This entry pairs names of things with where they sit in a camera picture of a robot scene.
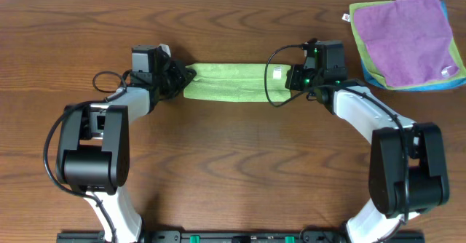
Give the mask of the light green microfiber cloth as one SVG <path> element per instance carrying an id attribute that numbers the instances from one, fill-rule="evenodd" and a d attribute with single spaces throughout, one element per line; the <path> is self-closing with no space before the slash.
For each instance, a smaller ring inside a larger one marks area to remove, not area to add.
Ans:
<path id="1" fill-rule="evenodd" d="M 285 88 L 290 65 L 195 63 L 189 67 L 197 75 L 183 91 L 188 99 L 281 103 L 291 97 L 291 91 Z"/>

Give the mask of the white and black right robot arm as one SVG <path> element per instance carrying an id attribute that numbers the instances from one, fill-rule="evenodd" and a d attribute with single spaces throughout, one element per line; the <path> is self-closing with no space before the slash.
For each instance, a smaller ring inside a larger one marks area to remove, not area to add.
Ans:
<path id="1" fill-rule="evenodd" d="M 306 59 L 289 70 L 286 88 L 322 104 L 371 146 L 370 199 L 335 242 L 415 242 L 398 233 L 401 227 L 450 197 L 440 128 L 399 115 L 364 83 L 348 79 L 341 41 L 311 39 L 299 49 Z"/>

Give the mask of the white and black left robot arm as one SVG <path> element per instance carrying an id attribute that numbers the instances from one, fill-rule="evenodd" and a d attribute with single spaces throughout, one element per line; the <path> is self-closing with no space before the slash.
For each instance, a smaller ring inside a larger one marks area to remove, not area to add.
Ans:
<path id="1" fill-rule="evenodd" d="M 197 75 L 172 58 L 166 44 L 132 48 L 132 68 L 116 77 L 119 86 L 101 100 L 67 105 L 47 135 L 43 161 L 52 182 L 87 201 L 104 230 L 95 236 L 64 236 L 67 242 L 139 242 L 143 219 L 125 183 L 130 169 L 130 124 L 156 104 L 181 94 Z M 60 131 L 55 169 L 48 161 L 50 141 Z"/>

